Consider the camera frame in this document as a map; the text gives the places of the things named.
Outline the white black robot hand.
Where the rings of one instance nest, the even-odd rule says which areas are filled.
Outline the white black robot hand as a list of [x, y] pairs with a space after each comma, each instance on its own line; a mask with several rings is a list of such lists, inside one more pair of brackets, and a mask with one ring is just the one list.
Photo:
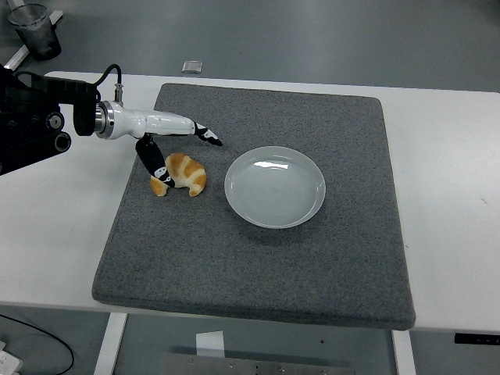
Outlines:
[[207, 127], [187, 117], [171, 112], [139, 111], [125, 109], [114, 102], [103, 104], [109, 111], [106, 130], [102, 133], [105, 139], [115, 140], [124, 135], [137, 139], [135, 150], [146, 170], [169, 187], [175, 182], [167, 171], [165, 159], [153, 136], [187, 136], [196, 135], [212, 145], [221, 146], [220, 139]]

